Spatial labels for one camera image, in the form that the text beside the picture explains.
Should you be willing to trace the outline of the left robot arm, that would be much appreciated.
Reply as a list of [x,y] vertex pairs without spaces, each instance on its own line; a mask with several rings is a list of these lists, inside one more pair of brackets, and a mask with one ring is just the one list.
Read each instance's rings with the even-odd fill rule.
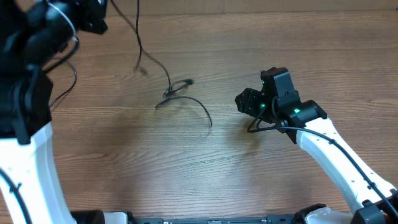
[[80,30],[102,34],[107,3],[1,2],[1,192],[14,223],[104,223],[99,210],[66,205],[52,149],[48,74]]

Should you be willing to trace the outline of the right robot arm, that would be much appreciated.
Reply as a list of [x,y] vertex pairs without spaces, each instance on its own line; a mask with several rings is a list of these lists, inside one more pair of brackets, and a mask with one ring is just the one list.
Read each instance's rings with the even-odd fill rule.
[[322,203],[283,218],[286,223],[397,223],[397,189],[376,174],[345,142],[327,113],[302,101],[285,67],[261,71],[261,90],[235,97],[238,111],[254,119],[249,133],[278,130],[307,152],[336,185],[350,212]]

